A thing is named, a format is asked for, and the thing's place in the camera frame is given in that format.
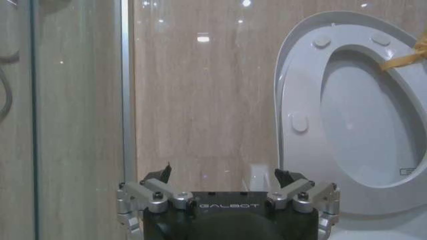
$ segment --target shower enclosure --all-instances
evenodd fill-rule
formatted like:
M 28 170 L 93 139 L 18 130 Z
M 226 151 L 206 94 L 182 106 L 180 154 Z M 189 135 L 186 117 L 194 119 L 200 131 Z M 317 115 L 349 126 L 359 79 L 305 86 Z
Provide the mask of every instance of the shower enclosure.
M 280 44 L 331 10 L 427 23 L 424 0 L 0 0 L 0 239 L 124 240 L 117 183 L 168 163 L 269 188 Z

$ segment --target yellow rope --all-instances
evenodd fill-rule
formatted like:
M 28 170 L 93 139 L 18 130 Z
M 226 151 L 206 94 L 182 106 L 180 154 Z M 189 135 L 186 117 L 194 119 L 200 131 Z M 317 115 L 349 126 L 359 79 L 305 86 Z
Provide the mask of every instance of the yellow rope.
M 417 60 L 427 58 L 427 30 L 421 34 L 413 46 L 415 53 L 407 56 L 396 57 L 379 65 L 380 70 L 385 71 L 389 68 L 401 67 L 412 64 Z

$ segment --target toilet lid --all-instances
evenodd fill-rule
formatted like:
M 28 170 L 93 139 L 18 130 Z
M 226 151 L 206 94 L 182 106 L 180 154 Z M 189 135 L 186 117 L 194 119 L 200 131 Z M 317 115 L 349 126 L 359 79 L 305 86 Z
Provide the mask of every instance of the toilet lid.
M 332 11 L 287 36 L 275 73 L 279 164 L 336 182 L 341 211 L 380 215 L 427 203 L 427 64 L 379 71 L 415 39 L 367 15 Z

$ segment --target silver metal joint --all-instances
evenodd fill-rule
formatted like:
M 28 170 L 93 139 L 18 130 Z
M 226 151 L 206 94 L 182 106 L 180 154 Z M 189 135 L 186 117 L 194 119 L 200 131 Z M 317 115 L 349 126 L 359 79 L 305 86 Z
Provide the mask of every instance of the silver metal joint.
M 173 207 L 181 210 L 186 209 L 186 202 L 193 199 L 193 194 L 190 192 L 180 192 L 180 193 L 173 193 L 172 195 L 172 204 Z

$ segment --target marble wall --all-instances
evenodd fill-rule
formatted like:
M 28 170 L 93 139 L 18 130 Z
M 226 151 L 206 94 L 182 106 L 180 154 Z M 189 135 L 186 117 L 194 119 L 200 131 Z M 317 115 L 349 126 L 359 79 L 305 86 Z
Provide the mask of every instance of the marble wall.
M 36 9 L 38 239 L 125 239 L 120 1 L 40 0 Z
M 417 36 L 424 0 L 137 0 L 133 8 L 137 174 L 169 162 L 188 190 L 238 190 L 248 164 L 277 165 L 273 73 L 295 24 L 332 10 Z

